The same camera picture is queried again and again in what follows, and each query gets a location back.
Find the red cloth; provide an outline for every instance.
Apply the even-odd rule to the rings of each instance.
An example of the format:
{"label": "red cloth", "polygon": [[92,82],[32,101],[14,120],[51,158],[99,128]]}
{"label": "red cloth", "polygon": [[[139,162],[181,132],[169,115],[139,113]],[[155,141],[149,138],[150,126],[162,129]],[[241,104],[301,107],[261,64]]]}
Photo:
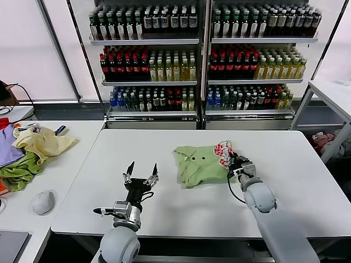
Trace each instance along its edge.
{"label": "red cloth", "polygon": [[0,118],[0,130],[5,129],[10,124],[9,118]]}

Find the white wall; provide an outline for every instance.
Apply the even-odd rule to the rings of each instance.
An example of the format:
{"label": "white wall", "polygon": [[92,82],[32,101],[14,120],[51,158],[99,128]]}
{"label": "white wall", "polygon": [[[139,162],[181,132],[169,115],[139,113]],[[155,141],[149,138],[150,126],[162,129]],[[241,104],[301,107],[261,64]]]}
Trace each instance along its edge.
{"label": "white wall", "polygon": [[0,79],[20,83],[34,100],[75,100],[36,2],[1,1],[0,24]]}

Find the yellow cloth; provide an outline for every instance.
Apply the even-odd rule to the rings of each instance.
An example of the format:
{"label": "yellow cloth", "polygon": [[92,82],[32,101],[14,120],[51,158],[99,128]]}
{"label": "yellow cloth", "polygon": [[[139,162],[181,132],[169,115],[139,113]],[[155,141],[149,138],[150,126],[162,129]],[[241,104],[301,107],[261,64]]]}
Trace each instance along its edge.
{"label": "yellow cloth", "polygon": [[45,127],[32,127],[24,131],[15,128],[13,136],[17,139],[12,146],[24,147],[26,151],[35,153],[39,157],[38,165],[42,165],[50,156],[60,155],[77,141],[74,137],[56,136],[55,132]]}

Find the purple cloth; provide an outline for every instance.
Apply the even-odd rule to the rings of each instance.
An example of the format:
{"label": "purple cloth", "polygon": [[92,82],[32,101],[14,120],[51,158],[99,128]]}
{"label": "purple cloth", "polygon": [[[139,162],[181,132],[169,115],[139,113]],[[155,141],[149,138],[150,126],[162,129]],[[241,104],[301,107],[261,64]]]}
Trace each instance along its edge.
{"label": "purple cloth", "polygon": [[0,130],[0,167],[16,162],[25,156],[21,149],[12,146],[15,140],[12,125]]}

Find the gray laptop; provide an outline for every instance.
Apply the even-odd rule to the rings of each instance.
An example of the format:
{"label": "gray laptop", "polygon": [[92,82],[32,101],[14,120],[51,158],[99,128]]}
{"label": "gray laptop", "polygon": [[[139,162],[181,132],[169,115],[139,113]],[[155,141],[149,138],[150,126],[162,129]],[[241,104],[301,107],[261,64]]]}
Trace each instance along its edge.
{"label": "gray laptop", "polygon": [[0,263],[17,262],[28,236],[27,232],[0,231]]}

